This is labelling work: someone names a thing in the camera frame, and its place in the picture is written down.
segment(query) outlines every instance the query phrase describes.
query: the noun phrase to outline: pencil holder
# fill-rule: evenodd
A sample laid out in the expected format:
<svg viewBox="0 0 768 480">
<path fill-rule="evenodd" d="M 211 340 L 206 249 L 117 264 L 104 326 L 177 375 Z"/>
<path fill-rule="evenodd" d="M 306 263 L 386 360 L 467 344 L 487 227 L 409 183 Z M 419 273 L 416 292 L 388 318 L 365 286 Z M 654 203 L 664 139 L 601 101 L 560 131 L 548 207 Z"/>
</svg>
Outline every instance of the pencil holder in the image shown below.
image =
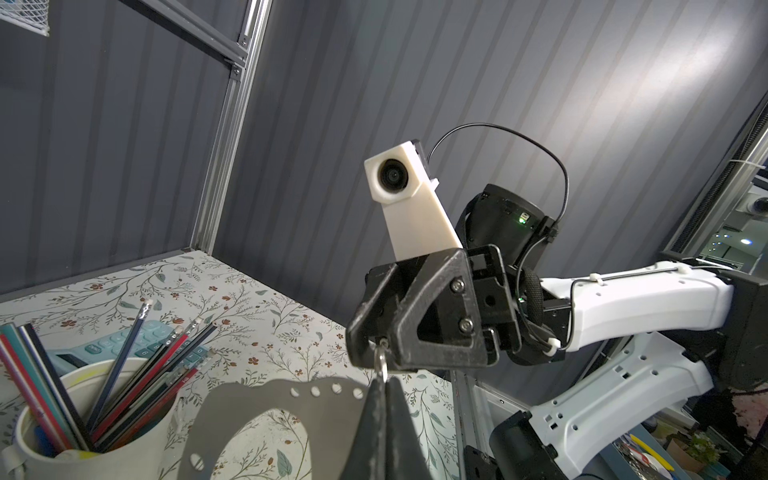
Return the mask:
<svg viewBox="0 0 768 480">
<path fill-rule="evenodd" d="M 87 414 L 114 360 L 84 366 L 61 377 L 75 408 Z M 129 358 L 118 380 L 115 391 L 131 378 L 146 359 Z M 34 430 L 37 421 L 22 410 L 14 427 L 14 442 L 2 452 L 5 471 L 14 480 L 147 480 L 157 478 L 157 469 L 163 458 L 167 432 L 175 419 L 178 396 L 163 418 L 150 430 L 119 449 L 82 460 L 56 459 L 38 453 Z"/>
</svg>

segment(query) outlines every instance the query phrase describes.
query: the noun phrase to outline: potted plant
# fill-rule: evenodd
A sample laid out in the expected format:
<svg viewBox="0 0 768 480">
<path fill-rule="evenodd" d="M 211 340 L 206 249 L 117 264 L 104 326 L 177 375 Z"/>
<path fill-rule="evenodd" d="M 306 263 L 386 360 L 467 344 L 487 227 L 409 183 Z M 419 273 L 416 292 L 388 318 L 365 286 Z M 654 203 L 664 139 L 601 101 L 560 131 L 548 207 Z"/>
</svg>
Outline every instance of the potted plant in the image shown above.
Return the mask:
<svg viewBox="0 0 768 480">
<path fill-rule="evenodd" d="M 717 448 L 704 432 L 696 432 L 688 445 L 683 444 L 678 439 L 672 439 L 667 447 L 667 453 L 684 470 L 698 473 L 710 463 L 717 462 L 723 450 Z"/>
</svg>

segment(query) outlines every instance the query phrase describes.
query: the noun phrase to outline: teal calculator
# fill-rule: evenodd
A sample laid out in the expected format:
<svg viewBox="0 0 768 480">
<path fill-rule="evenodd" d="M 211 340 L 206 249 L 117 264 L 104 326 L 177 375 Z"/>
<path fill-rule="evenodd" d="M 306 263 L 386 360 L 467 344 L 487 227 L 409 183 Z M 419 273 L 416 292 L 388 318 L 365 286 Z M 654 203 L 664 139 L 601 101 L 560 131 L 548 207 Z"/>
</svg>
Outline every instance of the teal calculator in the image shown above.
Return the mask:
<svg viewBox="0 0 768 480">
<path fill-rule="evenodd" d="M 59 376 L 92 363 L 116 359 L 120 349 L 123 348 L 129 329 L 124 328 L 72 349 L 48 350 L 48 358 L 51 359 L 51 363 L 53 363 Z M 172 326 L 156 320 L 144 322 L 134 345 L 131 347 L 129 356 L 148 359 L 163 345 L 165 339 L 173 331 L 174 328 Z M 180 349 L 185 348 L 189 344 L 190 340 L 188 339 L 181 344 Z M 184 364 L 189 366 L 199 360 L 200 357 L 205 356 L 206 353 L 208 353 L 208 348 L 200 345 L 184 359 Z"/>
</svg>

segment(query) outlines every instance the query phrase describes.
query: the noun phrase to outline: corrugated wall panel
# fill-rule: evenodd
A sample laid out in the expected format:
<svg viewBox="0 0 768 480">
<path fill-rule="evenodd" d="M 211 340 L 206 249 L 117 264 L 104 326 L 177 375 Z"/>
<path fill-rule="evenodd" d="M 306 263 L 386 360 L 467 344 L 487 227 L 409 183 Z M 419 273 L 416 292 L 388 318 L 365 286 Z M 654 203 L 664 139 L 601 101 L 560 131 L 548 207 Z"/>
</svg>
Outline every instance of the corrugated wall panel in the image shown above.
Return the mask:
<svg viewBox="0 0 768 480">
<path fill-rule="evenodd" d="M 541 140 L 571 174 L 542 275 L 651 262 L 766 89 L 766 28 L 768 5 L 752 0 L 281 2 L 216 255 L 347 323 L 367 270 L 393 258 L 362 161 L 494 121 Z M 463 131 L 431 169 L 454 222 L 488 182 L 560 207 L 556 166 L 503 133 Z M 589 354 L 481 375 L 535 401 Z"/>
<path fill-rule="evenodd" d="M 225 3 L 192 6 L 218 25 Z M 187 247 L 229 78 L 116 0 L 49 23 L 0 22 L 0 293 Z"/>
</svg>

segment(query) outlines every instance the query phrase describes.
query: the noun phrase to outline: mesh basket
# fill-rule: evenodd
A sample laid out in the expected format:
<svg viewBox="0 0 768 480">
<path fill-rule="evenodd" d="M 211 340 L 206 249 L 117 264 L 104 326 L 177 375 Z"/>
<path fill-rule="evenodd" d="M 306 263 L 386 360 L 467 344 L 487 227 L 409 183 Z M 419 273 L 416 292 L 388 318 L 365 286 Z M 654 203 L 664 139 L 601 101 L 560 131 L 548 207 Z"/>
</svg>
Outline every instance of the mesh basket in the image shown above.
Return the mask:
<svg viewBox="0 0 768 480">
<path fill-rule="evenodd" d="M 0 0 L 0 19 L 48 36 L 48 0 Z"/>
</svg>

